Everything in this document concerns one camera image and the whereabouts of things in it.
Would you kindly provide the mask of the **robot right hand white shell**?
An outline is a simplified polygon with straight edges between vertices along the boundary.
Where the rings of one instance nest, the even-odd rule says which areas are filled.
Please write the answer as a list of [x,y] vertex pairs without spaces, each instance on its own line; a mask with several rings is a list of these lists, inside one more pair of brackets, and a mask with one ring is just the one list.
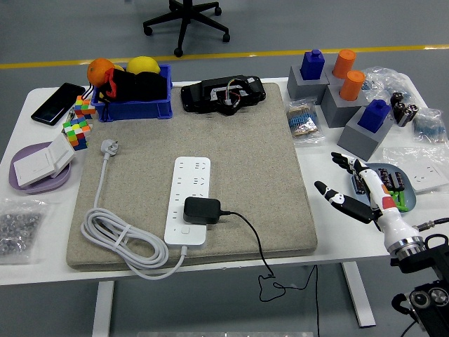
[[353,176],[359,177],[370,202],[369,205],[364,204],[330,189],[317,180],[314,186],[331,206],[362,223],[374,222],[384,233],[384,245],[391,255],[403,246],[416,246],[419,249],[424,246],[422,236],[417,229],[404,221],[387,188],[374,170],[357,158],[345,154],[332,152],[331,156],[333,162]]

